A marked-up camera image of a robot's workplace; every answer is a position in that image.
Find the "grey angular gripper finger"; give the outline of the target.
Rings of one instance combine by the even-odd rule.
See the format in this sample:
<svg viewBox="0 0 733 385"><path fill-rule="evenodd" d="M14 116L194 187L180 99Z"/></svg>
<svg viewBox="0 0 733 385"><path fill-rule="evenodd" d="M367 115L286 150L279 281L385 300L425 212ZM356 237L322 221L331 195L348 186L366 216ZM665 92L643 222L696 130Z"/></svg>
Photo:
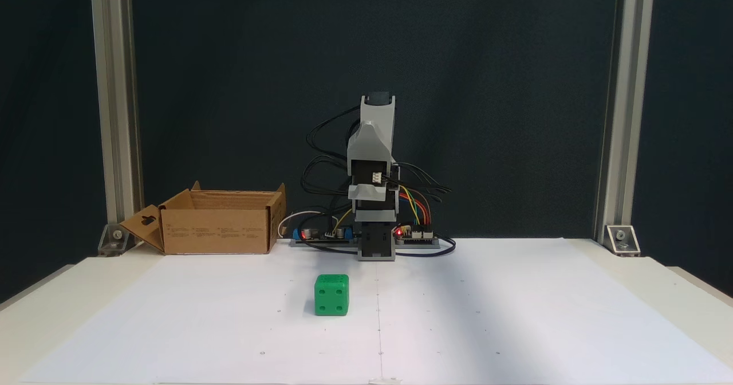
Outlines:
<svg viewBox="0 0 733 385"><path fill-rule="evenodd" d="M355 160L392 163L394 121L359 121L346 147L346 161Z"/></svg>

